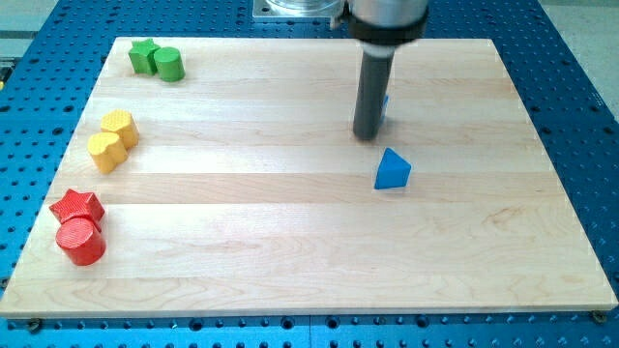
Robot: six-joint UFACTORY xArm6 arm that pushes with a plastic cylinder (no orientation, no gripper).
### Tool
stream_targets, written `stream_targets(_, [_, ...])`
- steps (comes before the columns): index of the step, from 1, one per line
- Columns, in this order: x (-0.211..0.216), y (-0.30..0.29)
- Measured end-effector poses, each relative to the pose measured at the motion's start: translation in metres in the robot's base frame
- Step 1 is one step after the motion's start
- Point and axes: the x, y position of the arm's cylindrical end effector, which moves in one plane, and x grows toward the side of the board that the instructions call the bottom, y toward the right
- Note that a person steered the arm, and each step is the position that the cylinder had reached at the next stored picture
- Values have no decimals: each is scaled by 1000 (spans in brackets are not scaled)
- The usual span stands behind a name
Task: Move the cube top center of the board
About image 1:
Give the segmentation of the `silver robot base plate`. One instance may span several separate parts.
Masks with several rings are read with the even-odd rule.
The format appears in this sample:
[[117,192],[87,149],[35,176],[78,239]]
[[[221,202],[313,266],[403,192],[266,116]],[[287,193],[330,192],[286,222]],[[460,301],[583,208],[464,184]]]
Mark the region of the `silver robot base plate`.
[[341,12],[342,0],[253,0],[257,19],[333,17]]

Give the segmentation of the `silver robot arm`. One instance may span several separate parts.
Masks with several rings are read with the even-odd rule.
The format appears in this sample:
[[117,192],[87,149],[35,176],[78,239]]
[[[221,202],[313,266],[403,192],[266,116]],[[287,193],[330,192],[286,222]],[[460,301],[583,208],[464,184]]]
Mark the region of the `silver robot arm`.
[[424,35],[428,15],[428,0],[346,0],[338,2],[330,27],[345,23],[365,54],[391,58],[400,45]]

